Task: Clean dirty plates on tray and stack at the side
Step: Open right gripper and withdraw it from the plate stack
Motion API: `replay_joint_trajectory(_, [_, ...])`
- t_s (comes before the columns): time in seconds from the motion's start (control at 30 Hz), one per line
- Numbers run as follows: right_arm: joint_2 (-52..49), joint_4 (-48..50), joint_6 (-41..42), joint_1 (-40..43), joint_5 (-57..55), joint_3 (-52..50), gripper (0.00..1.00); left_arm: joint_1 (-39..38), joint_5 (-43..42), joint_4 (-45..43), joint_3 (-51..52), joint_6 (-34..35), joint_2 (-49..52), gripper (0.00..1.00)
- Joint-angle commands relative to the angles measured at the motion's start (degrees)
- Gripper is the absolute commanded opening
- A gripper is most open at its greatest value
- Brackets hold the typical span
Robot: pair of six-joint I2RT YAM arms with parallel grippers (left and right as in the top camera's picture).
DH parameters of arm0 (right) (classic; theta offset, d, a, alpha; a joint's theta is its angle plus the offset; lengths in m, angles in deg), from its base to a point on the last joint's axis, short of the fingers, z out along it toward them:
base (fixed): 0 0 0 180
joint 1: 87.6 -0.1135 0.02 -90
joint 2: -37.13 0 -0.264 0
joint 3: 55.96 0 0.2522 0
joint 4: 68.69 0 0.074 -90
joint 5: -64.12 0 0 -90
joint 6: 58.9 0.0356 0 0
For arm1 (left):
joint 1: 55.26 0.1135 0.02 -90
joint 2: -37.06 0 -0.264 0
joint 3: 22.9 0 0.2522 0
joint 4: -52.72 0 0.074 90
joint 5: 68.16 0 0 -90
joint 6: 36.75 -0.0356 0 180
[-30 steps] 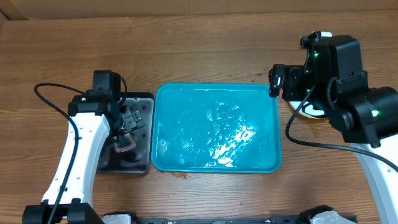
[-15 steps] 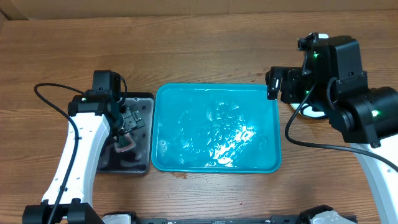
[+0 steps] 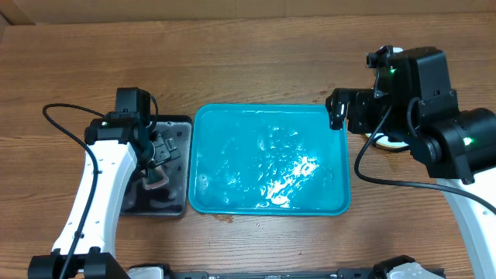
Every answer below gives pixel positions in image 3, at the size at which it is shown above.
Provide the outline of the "light blue plate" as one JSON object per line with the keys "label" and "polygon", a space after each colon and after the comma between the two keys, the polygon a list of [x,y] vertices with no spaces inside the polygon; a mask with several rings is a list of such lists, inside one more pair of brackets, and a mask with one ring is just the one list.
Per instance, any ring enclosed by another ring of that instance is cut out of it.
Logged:
{"label": "light blue plate", "polygon": [[403,142],[391,142],[383,133],[378,133],[372,142],[372,147],[391,153],[400,153],[409,151],[409,145]]}

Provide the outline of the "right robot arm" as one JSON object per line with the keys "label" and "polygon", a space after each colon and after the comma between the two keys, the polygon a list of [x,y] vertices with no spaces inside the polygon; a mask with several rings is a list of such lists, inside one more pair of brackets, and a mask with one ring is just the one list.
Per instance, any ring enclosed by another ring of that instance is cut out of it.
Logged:
{"label": "right robot arm", "polygon": [[460,228],[477,278],[495,276],[495,114],[462,111],[445,53],[434,46],[387,45],[366,55],[371,88],[336,88],[326,99],[329,124],[398,144],[423,164]]}

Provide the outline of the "pink green sponge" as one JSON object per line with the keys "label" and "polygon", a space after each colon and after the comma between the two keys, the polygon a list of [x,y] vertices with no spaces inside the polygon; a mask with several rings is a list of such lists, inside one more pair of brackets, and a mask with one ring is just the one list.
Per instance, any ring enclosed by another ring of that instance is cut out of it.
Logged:
{"label": "pink green sponge", "polygon": [[166,175],[162,167],[148,169],[147,175],[143,179],[143,188],[145,190],[153,190],[161,188],[169,183],[169,177]]}

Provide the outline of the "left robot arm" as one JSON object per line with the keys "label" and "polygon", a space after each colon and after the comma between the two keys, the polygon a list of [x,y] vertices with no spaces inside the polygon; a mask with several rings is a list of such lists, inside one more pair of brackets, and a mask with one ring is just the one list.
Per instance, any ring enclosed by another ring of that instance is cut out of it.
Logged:
{"label": "left robot arm", "polygon": [[115,109],[99,113],[71,138],[85,150],[84,171],[71,213],[48,255],[34,256],[30,278],[156,278],[174,276],[166,263],[125,270],[115,258],[122,200],[133,172],[147,172],[180,156],[177,144],[156,131],[156,99],[140,88],[118,88]]}

